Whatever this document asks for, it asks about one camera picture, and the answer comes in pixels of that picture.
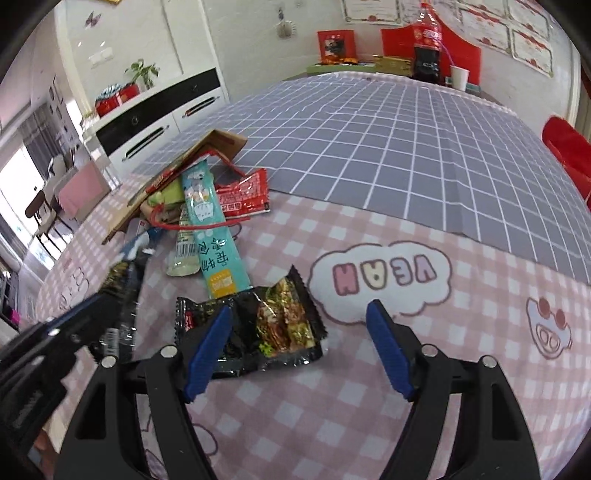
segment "drawer handle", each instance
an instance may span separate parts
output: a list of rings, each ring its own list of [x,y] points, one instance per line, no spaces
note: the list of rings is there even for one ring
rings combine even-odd
[[[160,128],[157,128],[156,130],[154,130],[147,137],[145,137],[141,142],[136,143],[133,146],[133,148],[131,148],[125,154],[125,158],[123,160],[121,160],[121,161],[124,162],[126,160],[129,160],[131,157],[137,155],[145,147],[147,147],[148,145],[150,145],[154,140],[156,140],[158,137],[160,137],[161,135],[163,135],[164,132],[166,132],[166,130],[168,130],[169,128],[170,128],[170,125],[167,125],[166,127],[160,127]]]
[[[186,110],[183,118],[187,118],[188,116],[194,115],[195,113],[197,113],[199,110],[203,110],[205,107],[211,105],[213,102],[215,102],[219,97],[210,97],[207,100],[204,100],[201,103],[198,103],[195,106],[192,106],[189,110]]]

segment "gray grid mat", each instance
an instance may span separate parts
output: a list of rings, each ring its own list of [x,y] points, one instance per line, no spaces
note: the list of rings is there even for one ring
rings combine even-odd
[[[589,282],[591,214],[523,122],[445,89],[377,78],[280,83],[200,121],[135,172],[154,174],[224,129],[249,138],[236,164],[267,168],[273,190],[464,234]]]

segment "red container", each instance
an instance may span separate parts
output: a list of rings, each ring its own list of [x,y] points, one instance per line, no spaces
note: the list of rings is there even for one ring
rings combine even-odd
[[[128,83],[119,92],[116,93],[121,103],[125,103],[127,100],[139,95],[139,87],[137,83]]]
[[[356,59],[355,32],[353,30],[323,30],[318,32],[322,62]]]
[[[97,100],[95,103],[96,113],[99,116],[105,116],[111,110],[116,109],[119,105],[123,105],[127,100],[132,99],[136,95],[139,95],[138,85],[136,83],[129,83],[112,96]]]

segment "red chair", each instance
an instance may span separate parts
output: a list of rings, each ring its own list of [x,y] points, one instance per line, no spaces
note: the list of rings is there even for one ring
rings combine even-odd
[[[542,131],[542,142],[573,180],[591,210],[591,145],[563,118],[553,116]]]

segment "coca-cola bottle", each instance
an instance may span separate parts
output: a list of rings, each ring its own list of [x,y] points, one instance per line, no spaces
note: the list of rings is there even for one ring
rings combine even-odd
[[[421,2],[421,12],[413,24],[414,52],[413,79],[440,83],[441,25],[435,19],[430,3]]]

